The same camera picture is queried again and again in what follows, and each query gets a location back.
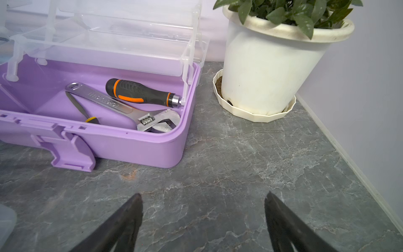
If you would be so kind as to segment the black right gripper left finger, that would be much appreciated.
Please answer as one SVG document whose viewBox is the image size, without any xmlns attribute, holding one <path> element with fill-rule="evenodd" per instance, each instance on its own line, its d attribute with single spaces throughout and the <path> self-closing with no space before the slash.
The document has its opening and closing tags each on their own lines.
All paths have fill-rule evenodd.
<svg viewBox="0 0 403 252">
<path fill-rule="evenodd" d="M 71 251 L 133 252 L 142 221 L 142 196 L 136 193 Z"/>
</svg>

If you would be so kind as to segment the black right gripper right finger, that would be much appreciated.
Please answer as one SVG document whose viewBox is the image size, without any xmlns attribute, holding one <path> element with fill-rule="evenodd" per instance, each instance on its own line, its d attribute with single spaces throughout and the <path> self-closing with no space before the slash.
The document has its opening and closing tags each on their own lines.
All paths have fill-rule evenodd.
<svg viewBox="0 0 403 252">
<path fill-rule="evenodd" d="M 264 210 L 275 252 L 337 252 L 272 192 L 264 200 Z"/>
</svg>

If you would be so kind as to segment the purple toolbox with wrench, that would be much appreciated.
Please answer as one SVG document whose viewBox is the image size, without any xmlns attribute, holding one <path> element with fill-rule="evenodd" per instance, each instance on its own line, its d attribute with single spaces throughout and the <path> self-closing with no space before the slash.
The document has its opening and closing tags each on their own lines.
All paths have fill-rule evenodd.
<svg viewBox="0 0 403 252">
<path fill-rule="evenodd" d="M 1 141 L 49 151 L 57 168 L 96 158 L 158 168 L 184 152 L 209 41 L 201 1 L 50 1 L 43 27 L 6 27 Z"/>
</svg>

